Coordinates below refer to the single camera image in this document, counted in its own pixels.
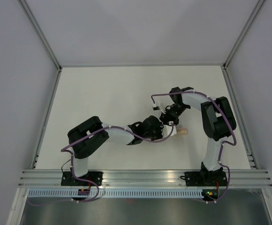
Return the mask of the peach cloth napkin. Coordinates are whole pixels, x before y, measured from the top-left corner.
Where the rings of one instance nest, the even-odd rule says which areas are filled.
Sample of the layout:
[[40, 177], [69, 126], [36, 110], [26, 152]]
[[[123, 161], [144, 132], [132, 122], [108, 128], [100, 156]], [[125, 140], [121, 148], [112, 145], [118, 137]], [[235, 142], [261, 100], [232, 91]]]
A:
[[188, 129], [187, 128], [177, 128], [176, 135], [187, 135]]

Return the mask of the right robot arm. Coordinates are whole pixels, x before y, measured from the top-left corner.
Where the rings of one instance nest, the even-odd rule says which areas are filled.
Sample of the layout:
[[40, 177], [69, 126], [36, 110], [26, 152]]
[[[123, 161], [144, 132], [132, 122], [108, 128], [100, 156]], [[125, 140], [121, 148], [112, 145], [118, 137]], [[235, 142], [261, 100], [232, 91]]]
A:
[[168, 93], [174, 102], [160, 115], [163, 125], [178, 125], [179, 116], [190, 108], [201, 112], [203, 130], [208, 137], [206, 155], [199, 171], [187, 171], [180, 178], [188, 187], [226, 187], [230, 169], [221, 162], [224, 144], [236, 145], [236, 121], [226, 97], [211, 98], [191, 87], [172, 88]]

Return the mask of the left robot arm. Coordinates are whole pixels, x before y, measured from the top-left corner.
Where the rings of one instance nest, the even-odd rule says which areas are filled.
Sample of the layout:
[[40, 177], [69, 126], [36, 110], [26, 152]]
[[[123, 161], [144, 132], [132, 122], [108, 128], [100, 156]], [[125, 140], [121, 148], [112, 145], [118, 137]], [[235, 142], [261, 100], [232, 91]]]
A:
[[67, 137], [73, 151], [72, 181], [82, 186], [88, 181], [88, 158], [106, 142], [137, 145], [144, 140], [158, 141], [164, 137], [164, 125], [153, 115], [124, 128], [111, 128], [93, 116], [72, 128]]

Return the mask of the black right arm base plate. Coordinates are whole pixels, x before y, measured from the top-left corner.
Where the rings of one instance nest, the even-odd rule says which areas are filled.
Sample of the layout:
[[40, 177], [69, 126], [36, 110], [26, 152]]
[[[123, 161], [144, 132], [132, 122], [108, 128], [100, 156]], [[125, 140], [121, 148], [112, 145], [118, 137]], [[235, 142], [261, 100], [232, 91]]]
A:
[[211, 178], [203, 178], [198, 171], [184, 172], [183, 176], [180, 176], [185, 181], [187, 187], [225, 187], [228, 184], [228, 179], [225, 172], [220, 172], [219, 175], [215, 175]]

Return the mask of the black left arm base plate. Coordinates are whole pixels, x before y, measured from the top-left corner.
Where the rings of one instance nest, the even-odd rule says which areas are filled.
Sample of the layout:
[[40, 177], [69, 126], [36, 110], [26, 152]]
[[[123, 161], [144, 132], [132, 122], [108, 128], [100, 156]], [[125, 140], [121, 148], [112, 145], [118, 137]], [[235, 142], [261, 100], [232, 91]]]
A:
[[101, 186], [103, 180], [103, 172], [90, 171], [86, 175], [80, 177], [81, 180], [77, 180], [73, 177], [72, 172], [63, 172], [61, 179], [61, 186], [93, 186], [89, 181], [92, 181], [97, 186]]

